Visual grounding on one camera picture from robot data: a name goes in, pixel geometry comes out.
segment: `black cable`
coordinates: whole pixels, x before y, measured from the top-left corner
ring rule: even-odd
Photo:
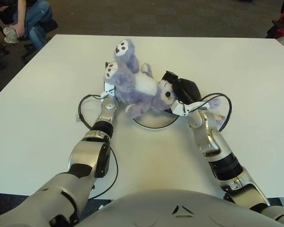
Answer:
[[[87,95],[87,96],[85,96],[84,98],[82,98],[81,101],[79,102],[79,106],[78,106],[78,115],[79,115],[79,118],[80,118],[80,120],[83,122],[83,124],[85,124],[85,126],[88,127],[89,130],[91,130],[92,127],[86,122],[86,120],[85,120],[84,117],[83,117],[83,114],[82,114],[82,112],[81,112],[82,103],[83,103],[86,99],[88,99],[89,97],[93,97],[93,98],[95,98],[95,99],[101,100],[101,99],[106,98],[107,96],[109,96],[109,94],[107,94],[106,96],[104,96],[104,97],[102,97],[102,98],[101,98],[100,95]]]
[[[220,96],[226,98],[227,101],[228,101],[228,104],[229,104],[229,110],[228,110],[227,117],[226,117],[226,119],[225,119],[223,125],[222,125],[221,128],[219,129],[219,131],[221,132],[221,131],[226,127],[226,125],[227,125],[227,123],[228,123],[228,121],[229,121],[229,119],[230,119],[230,117],[231,117],[232,104],[231,104],[230,98],[228,98],[227,95],[225,95],[225,94],[223,94],[223,93],[218,93],[218,92],[208,94],[208,95],[204,96],[200,101],[203,101],[204,99],[206,99],[206,98],[208,98],[208,97],[210,97],[210,96],[214,96],[214,95],[216,95],[216,96],[213,97],[213,98],[208,99],[205,103],[203,103],[202,105],[198,106],[197,108],[195,108],[195,109],[193,109],[193,110],[191,110],[191,111],[189,111],[189,112],[193,112],[193,111],[195,111],[195,110],[201,108],[201,107],[204,106],[206,103],[208,103],[209,101],[213,100],[214,98],[217,98],[217,97],[220,97]]]
[[[79,117],[80,117],[81,121],[85,124],[85,126],[89,128],[89,130],[91,130],[92,127],[85,121],[85,119],[84,119],[84,117],[83,117],[83,114],[82,114],[82,112],[81,112],[82,103],[83,103],[86,99],[88,99],[89,97],[93,97],[93,98],[95,98],[95,99],[101,100],[101,99],[106,98],[107,96],[109,96],[109,94],[107,94],[106,96],[104,96],[104,97],[102,97],[102,98],[101,98],[100,95],[87,95],[87,96],[83,97],[83,98],[81,99],[81,101],[79,102],[79,106],[78,106],[78,114],[79,114]],[[104,193],[106,193],[109,189],[111,189],[111,188],[114,186],[114,184],[115,184],[115,182],[116,182],[116,180],[117,180],[118,173],[119,173],[118,161],[117,161],[117,158],[116,158],[116,156],[115,156],[115,153],[114,153],[113,149],[112,149],[111,147],[110,147],[110,149],[111,149],[111,151],[112,151],[112,153],[113,153],[113,155],[114,155],[114,157],[115,157],[115,164],[116,164],[116,166],[117,166],[117,173],[116,173],[116,175],[115,175],[115,180],[114,180],[114,182],[109,186],[109,188],[107,188],[104,192],[102,192],[102,193],[100,193],[99,195],[96,195],[96,196],[94,196],[94,197],[92,197],[92,198],[89,198],[89,200],[95,199],[95,198],[97,198],[97,197],[103,195]]]
[[[157,127],[157,128],[147,127],[147,126],[145,126],[145,125],[142,125],[142,124],[140,124],[139,122],[137,122],[134,118],[133,118],[133,121],[136,122],[138,125],[140,125],[140,126],[142,126],[142,127],[144,127],[144,128],[147,128],[147,129],[163,129],[163,128],[166,128],[166,127],[170,126],[171,124],[173,124],[173,123],[178,119],[178,117],[179,117],[179,116],[177,116],[177,117],[175,118],[175,120],[173,120],[173,121],[172,121],[171,123],[169,123],[168,125],[164,125],[164,126],[162,126],[162,127]]]
[[[113,155],[114,155],[114,157],[115,157],[115,153],[114,153],[112,147],[110,147],[110,149],[111,149],[111,151],[113,152]],[[97,197],[103,195],[104,193],[106,193],[109,189],[111,189],[111,188],[114,186],[114,184],[115,184],[115,182],[116,182],[116,180],[117,180],[117,177],[118,177],[118,173],[119,173],[119,167],[118,167],[118,162],[117,162],[117,158],[116,158],[116,157],[115,157],[115,164],[116,164],[116,166],[117,166],[117,173],[116,173],[116,175],[115,175],[115,180],[114,180],[114,182],[113,182],[113,183],[109,186],[109,188],[107,188],[104,192],[101,192],[99,195],[96,195],[96,196],[94,196],[94,197],[89,198],[89,200],[93,200],[93,199],[95,199],[95,198],[97,198]]]

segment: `purple stuffed animal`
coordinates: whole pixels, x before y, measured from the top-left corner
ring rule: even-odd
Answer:
[[[176,95],[172,85],[165,80],[157,83],[149,64],[139,67],[135,56],[134,44],[125,39],[115,49],[115,61],[107,65],[104,81],[115,85],[115,95],[128,104],[125,112],[128,117],[136,118],[149,109],[156,112],[169,109]]]

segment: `plush toy paw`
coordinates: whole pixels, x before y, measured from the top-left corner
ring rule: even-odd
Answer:
[[[126,39],[122,40],[115,48],[115,55],[122,56],[128,51],[128,41]]]
[[[142,105],[131,104],[126,107],[125,113],[130,118],[136,118],[145,114],[147,110],[148,108],[145,108]]]
[[[214,117],[216,119],[218,129],[221,128],[225,122],[226,117],[217,114],[214,114]]]
[[[113,77],[113,75],[118,71],[118,65],[117,62],[113,61],[108,64],[108,66],[105,69],[105,78],[110,79]]]
[[[142,66],[141,66],[141,72],[145,73],[147,76],[149,77],[153,77],[152,76],[152,71],[151,71],[151,66],[147,63],[144,63]]]

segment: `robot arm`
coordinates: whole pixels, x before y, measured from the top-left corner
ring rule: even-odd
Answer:
[[[203,108],[190,112],[187,120],[197,146],[208,161],[219,186],[226,192],[224,199],[284,224],[284,207],[270,206],[268,199],[217,130],[214,115]]]
[[[18,207],[0,215],[0,227],[70,227],[78,223],[95,181],[108,172],[117,108],[116,97],[104,98],[92,130],[71,153],[68,172],[54,176]]]

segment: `plush toy head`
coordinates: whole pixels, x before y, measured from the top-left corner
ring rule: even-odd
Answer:
[[[166,80],[158,83],[157,93],[152,101],[153,110],[164,111],[170,109],[177,97],[172,89],[172,84]]]

